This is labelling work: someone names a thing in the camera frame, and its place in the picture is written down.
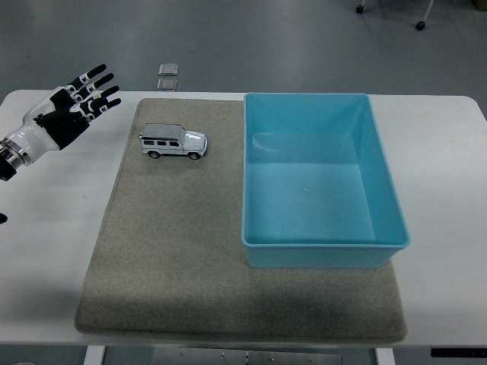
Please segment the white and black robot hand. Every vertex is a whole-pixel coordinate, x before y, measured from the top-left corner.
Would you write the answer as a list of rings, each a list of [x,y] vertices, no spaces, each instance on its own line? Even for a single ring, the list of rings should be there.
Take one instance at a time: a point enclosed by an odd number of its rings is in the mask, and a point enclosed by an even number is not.
[[[118,86],[106,90],[114,75],[105,64],[56,87],[23,117],[21,127],[1,140],[1,163],[15,170],[29,166],[48,151],[60,151],[83,134],[90,124],[121,103],[113,95]]]

